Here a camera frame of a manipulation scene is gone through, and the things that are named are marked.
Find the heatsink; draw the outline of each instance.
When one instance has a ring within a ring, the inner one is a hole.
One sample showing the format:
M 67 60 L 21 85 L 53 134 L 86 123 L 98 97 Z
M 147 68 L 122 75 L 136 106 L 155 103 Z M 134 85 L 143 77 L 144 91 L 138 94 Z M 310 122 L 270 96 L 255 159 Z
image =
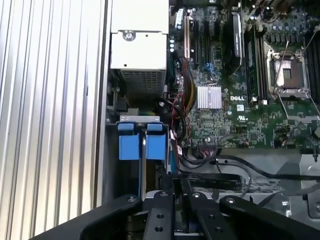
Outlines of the heatsink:
M 198 109 L 221 109 L 222 92 L 220 86 L 198 86 L 197 87 Z

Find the white label sticker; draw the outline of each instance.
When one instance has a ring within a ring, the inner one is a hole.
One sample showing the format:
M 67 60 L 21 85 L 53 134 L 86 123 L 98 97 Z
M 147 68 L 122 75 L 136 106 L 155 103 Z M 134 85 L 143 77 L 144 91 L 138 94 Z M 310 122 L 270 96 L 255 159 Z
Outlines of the white label sticker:
M 172 139 L 172 140 L 175 140 L 176 138 L 175 138 L 175 133 L 172 131 L 172 130 L 170 130 L 170 138 Z
M 238 112 L 244 112 L 245 111 L 245 106 L 242 105 L 242 104 L 239 104 L 239 105 L 236 106 L 236 110 Z
M 176 148 L 178 149 L 178 154 L 182 155 L 182 148 L 179 145 L 177 145 Z

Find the dell logo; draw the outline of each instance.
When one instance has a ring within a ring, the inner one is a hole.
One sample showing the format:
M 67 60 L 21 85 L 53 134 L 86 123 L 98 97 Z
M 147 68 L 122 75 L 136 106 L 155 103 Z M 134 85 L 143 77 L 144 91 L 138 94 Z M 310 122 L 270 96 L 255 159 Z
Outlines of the dell logo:
M 230 96 L 231 101 L 244 101 L 244 96 Z

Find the blue connector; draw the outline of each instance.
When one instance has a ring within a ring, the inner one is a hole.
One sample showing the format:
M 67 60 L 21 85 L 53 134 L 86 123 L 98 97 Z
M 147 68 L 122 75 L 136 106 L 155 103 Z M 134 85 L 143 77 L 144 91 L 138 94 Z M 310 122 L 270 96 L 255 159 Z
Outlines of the blue connector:
M 139 134 L 133 123 L 119 123 L 119 160 L 139 160 Z
M 163 133 L 162 124 L 150 123 L 146 129 L 146 159 L 166 159 L 166 134 Z

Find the metal frame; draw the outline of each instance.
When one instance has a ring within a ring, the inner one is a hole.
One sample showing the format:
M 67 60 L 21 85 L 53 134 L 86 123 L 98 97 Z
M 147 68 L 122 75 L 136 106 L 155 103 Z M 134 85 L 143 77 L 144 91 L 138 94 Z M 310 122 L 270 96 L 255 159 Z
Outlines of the metal frame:
M 1 240 L 28 239 L 101 204 L 105 2 L 0 1 Z

